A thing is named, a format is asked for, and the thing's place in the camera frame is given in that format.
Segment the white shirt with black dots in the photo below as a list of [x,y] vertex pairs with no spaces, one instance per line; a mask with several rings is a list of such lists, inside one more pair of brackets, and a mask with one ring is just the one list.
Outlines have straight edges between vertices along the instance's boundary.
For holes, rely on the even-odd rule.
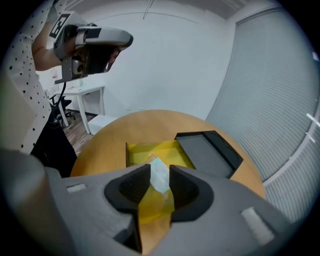
[[36,74],[32,43],[54,0],[45,1],[13,39],[1,67],[0,146],[29,154],[51,113]]

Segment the ceiling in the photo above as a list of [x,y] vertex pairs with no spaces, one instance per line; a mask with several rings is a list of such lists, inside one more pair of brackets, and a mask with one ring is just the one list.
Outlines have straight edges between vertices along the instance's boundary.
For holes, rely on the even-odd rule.
[[[203,10],[209,10],[224,19],[230,18],[239,9],[246,6],[253,0],[175,0],[182,5],[190,5]],[[118,0],[67,0],[66,9],[76,11],[78,13],[84,13],[90,8],[96,8],[105,4],[119,2]]]

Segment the office chair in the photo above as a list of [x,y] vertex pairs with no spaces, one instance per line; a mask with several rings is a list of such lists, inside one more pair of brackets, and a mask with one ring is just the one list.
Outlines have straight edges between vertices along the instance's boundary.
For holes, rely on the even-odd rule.
[[[62,120],[62,116],[61,116],[61,113],[60,113],[60,109],[59,109],[59,106],[57,106],[55,104],[55,95],[53,95],[52,97],[50,97],[50,100],[52,100],[52,104],[50,103],[51,105],[51,108],[53,110],[53,113],[54,113],[54,116],[55,116],[55,120],[57,121],[61,121]],[[65,99],[65,96],[62,96],[61,98],[61,105],[62,105],[62,109],[63,109],[63,112],[64,112],[64,115],[66,118],[73,118],[73,120],[76,120],[76,116],[74,116],[70,111],[67,111],[66,107],[71,103],[72,101],[70,99]]]

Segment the person's arm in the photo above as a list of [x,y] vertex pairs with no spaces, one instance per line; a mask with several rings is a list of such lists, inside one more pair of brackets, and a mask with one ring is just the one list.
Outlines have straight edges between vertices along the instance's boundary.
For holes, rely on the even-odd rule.
[[[62,64],[61,60],[55,55],[54,49],[47,49],[50,29],[51,24],[49,22],[45,23],[32,45],[32,55],[34,59],[35,70],[37,71],[49,70]],[[64,51],[66,54],[72,56],[75,51],[75,42],[76,37],[73,37],[64,43]],[[115,62],[118,54],[119,52],[117,50],[113,52],[109,59],[110,64]]]
[[61,61],[55,55],[54,49],[47,49],[50,29],[51,24],[49,22],[45,23],[32,45],[32,55],[35,70],[37,71],[45,71],[61,65]]

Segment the wooden table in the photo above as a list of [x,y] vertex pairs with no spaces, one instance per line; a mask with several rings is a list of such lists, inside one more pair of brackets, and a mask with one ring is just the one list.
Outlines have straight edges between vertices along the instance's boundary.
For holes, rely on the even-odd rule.
[[77,158],[71,176],[101,174],[126,168],[126,143],[152,143],[174,140],[177,133],[217,131],[243,158],[231,177],[262,198],[265,189],[259,172],[247,153],[229,135],[195,116],[170,111],[146,110],[122,116],[101,129]]

